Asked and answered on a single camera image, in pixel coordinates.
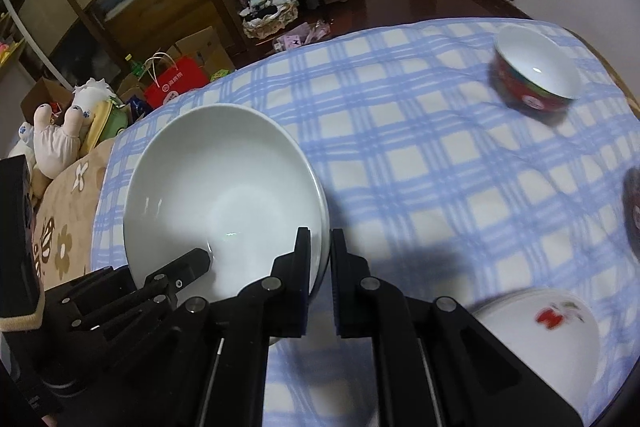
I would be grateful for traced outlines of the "large cherry plate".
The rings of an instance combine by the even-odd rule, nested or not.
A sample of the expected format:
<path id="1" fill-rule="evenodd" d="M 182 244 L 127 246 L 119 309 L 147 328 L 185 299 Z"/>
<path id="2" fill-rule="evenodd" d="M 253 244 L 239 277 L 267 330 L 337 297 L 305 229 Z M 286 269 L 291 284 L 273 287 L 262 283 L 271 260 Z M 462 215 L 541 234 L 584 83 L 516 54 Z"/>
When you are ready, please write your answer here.
<path id="1" fill-rule="evenodd" d="M 492 335 L 577 412 L 587 404 L 600 358 L 599 327 L 568 291 L 529 288 L 473 312 Z"/>

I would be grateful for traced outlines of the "plain white bowl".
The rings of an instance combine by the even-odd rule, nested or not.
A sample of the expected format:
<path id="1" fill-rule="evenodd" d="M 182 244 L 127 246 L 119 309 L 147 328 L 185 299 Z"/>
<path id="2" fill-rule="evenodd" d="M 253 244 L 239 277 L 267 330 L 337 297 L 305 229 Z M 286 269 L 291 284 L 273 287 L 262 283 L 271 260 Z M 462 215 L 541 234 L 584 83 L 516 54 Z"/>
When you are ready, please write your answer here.
<path id="1" fill-rule="evenodd" d="M 179 287 L 184 301 L 234 297 L 310 232 L 309 294 L 329 257 L 329 208 L 297 142 L 266 115 L 215 104 L 189 110 L 145 147 L 126 197 L 124 246 L 136 286 L 194 248 L 207 272 Z"/>

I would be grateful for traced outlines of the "bowl with red seal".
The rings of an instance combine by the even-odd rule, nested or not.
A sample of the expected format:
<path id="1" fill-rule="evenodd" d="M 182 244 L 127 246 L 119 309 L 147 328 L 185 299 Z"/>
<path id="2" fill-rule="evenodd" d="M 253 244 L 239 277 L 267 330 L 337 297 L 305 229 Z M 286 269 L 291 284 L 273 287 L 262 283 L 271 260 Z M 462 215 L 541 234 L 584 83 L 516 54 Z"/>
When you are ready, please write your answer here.
<path id="1" fill-rule="evenodd" d="M 624 178 L 623 206 L 625 225 L 631 249 L 639 254 L 639 168 L 629 169 Z"/>

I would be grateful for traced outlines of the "red patterned bowl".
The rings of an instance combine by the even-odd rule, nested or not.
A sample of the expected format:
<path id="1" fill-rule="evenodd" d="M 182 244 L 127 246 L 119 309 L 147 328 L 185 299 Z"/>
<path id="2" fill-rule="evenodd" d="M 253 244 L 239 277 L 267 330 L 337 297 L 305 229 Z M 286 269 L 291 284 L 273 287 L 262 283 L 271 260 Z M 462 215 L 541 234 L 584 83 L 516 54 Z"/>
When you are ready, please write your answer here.
<path id="1" fill-rule="evenodd" d="M 521 26 L 503 26 L 495 36 L 498 78 L 510 95 L 538 112 L 562 112 L 582 95 L 573 61 L 550 38 Z"/>

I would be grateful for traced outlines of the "brown patterned blanket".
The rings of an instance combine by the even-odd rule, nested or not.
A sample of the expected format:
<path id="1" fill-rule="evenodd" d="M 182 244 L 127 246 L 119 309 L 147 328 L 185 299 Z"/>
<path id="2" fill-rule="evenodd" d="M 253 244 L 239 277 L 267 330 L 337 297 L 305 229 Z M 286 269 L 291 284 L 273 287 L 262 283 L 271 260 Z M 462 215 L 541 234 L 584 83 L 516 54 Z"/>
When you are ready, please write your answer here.
<path id="1" fill-rule="evenodd" d="M 35 217 L 32 246 L 43 288 L 62 285 L 91 271 L 92 227 L 112 139 L 59 174 L 44 191 Z"/>

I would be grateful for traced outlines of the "blue plaid cloth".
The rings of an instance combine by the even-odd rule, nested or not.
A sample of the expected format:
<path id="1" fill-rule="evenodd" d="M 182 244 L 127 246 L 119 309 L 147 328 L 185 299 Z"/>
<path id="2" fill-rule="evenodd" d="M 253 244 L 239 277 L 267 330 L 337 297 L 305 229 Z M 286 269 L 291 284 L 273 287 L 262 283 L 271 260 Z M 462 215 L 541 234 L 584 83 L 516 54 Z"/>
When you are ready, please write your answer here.
<path id="1" fill-rule="evenodd" d="M 279 53 L 154 110 L 116 139 L 93 222 L 93 269 L 125 263 L 134 167 L 166 124 L 215 103 L 277 121 L 318 174 L 331 223 L 409 296 L 465 306 L 549 286 L 585 301 L 600 357 L 582 407 L 611 403 L 639 356 L 639 261 L 627 237 L 627 172 L 639 121 L 567 30 L 533 20 L 577 66 L 566 114 L 512 108 L 491 72 L 500 18 L 424 20 Z"/>

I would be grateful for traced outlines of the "plush toy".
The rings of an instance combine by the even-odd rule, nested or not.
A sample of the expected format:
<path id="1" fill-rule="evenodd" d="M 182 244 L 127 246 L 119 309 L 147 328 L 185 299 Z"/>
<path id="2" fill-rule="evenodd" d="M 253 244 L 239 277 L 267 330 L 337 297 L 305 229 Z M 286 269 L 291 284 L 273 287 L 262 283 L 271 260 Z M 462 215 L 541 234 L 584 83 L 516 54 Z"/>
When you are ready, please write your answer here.
<path id="1" fill-rule="evenodd" d="M 21 103 L 25 120 L 8 155 L 24 156 L 29 170 L 53 180 L 77 159 L 128 127 L 128 116 L 103 79 L 70 91 L 41 79 Z"/>

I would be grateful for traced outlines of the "red paper bag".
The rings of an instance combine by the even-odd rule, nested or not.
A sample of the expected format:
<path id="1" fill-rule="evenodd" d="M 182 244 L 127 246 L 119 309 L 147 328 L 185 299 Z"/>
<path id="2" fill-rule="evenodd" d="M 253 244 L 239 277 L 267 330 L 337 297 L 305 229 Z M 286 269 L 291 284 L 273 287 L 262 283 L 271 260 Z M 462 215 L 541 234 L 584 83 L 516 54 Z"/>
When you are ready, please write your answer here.
<path id="1" fill-rule="evenodd" d="M 157 109 L 186 92 L 209 84 L 205 72 L 188 56 L 175 60 L 168 53 L 156 52 L 143 63 L 152 82 L 144 90 L 145 100 Z"/>

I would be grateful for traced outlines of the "cardboard box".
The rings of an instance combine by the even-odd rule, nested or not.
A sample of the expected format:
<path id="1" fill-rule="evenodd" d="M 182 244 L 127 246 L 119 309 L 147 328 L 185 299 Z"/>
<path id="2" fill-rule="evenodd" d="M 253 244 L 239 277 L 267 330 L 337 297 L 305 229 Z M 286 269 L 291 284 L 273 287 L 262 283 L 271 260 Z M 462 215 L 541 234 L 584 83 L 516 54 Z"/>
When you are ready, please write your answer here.
<path id="1" fill-rule="evenodd" d="M 213 26 L 178 40 L 175 47 L 181 55 L 193 58 L 208 77 L 219 78 L 235 71 L 235 66 Z"/>

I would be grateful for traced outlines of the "wicker basket with items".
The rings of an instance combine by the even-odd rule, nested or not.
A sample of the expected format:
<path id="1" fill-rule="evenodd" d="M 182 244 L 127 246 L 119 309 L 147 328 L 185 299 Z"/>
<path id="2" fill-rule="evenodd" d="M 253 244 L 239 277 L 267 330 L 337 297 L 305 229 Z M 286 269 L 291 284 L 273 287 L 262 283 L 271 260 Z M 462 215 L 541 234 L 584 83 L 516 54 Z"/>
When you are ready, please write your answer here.
<path id="1" fill-rule="evenodd" d="M 262 40 L 293 23 L 298 17 L 297 0 L 241 0 L 239 12 L 244 34 Z"/>

